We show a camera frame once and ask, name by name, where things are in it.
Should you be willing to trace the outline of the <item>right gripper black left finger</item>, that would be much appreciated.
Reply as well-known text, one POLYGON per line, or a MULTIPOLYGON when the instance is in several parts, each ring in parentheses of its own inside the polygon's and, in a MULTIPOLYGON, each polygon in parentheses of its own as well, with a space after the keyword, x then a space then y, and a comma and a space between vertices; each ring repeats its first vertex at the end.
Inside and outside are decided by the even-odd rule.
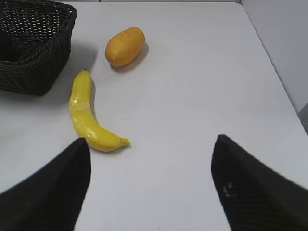
POLYGON ((88 144, 78 138, 44 167, 0 195, 2 231, 73 231, 91 176, 88 144))

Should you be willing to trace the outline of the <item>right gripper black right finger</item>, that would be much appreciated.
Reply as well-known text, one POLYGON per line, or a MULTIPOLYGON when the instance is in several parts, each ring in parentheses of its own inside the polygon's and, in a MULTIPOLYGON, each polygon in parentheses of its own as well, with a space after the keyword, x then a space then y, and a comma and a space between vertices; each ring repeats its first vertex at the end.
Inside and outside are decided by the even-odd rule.
POLYGON ((308 191, 226 135, 218 135, 212 179, 233 231, 306 231, 308 191))

